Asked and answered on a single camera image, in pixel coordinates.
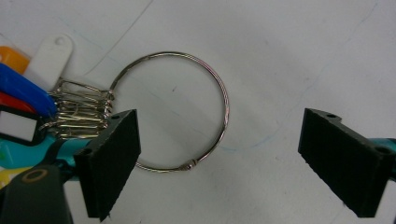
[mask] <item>white background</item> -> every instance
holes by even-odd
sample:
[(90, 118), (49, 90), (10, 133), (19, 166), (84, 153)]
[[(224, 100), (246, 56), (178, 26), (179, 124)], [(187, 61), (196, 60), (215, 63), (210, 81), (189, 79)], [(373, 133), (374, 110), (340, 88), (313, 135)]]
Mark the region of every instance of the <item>white background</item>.
[[(359, 219), (297, 149), (306, 107), (395, 137), (395, 1), (0, 0), (0, 44), (33, 56), (54, 33), (74, 42), (64, 77), (108, 88), (135, 59), (178, 50), (209, 63), (230, 96), (215, 152), (187, 173), (133, 170), (105, 223), (393, 223), (395, 184), (376, 218)], [(116, 94), (117, 111), (138, 111), (144, 161), (180, 165), (220, 126), (215, 82), (183, 60), (142, 64)], [(79, 183), (65, 190), (75, 223), (97, 223)]]

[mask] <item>metal loop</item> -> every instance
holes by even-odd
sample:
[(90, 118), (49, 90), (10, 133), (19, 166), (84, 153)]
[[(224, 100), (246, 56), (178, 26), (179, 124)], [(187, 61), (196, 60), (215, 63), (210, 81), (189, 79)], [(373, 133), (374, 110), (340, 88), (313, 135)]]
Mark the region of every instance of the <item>metal loop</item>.
[(177, 167), (170, 167), (170, 168), (159, 168), (159, 167), (153, 167), (149, 166), (146, 164), (143, 164), (142, 162), (138, 161), (136, 163), (136, 166), (147, 171), (155, 172), (155, 173), (171, 173), (171, 172), (179, 172), (179, 171), (189, 171), (191, 170), (194, 166), (196, 166), (200, 161), (204, 160), (206, 157), (208, 157), (213, 150), (219, 145), (221, 139), (223, 138), (225, 131), (228, 126), (228, 120), (230, 116), (230, 103), (228, 99), (228, 94), (225, 89), (225, 86), (223, 82), (221, 81), (219, 75), (204, 61), (190, 55), (187, 53), (182, 53), (182, 52), (175, 52), (175, 51), (165, 51), (165, 52), (158, 52), (158, 53), (153, 53), (148, 56), (142, 57), (130, 64), (128, 64), (120, 73), (119, 75), (114, 79), (113, 83), (111, 84), (110, 91), (111, 93), (114, 92), (114, 89), (116, 88), (118, 82), (128, 73), (130, 72), (135, 66), (138, 64), (154, 59), (154, 58), (159, 58), (159, 57), (179, 57), (179, 58), (184, 58), (188, 59), (190, 61), (193, 61), (195, 63), (198, 63), (201, 65), (218, 83), (221, 93), (222, 93), (222, 98), (223, 98), (223, 105), (224, 105), (224, 118), (223, 118), (223, 123), (219, 129), (219, 133), (216, 136), (216, 139), (212, 146), (207, 149), (200, 157), (189, 160), (185, 163), (183, 163), (180, 166)]

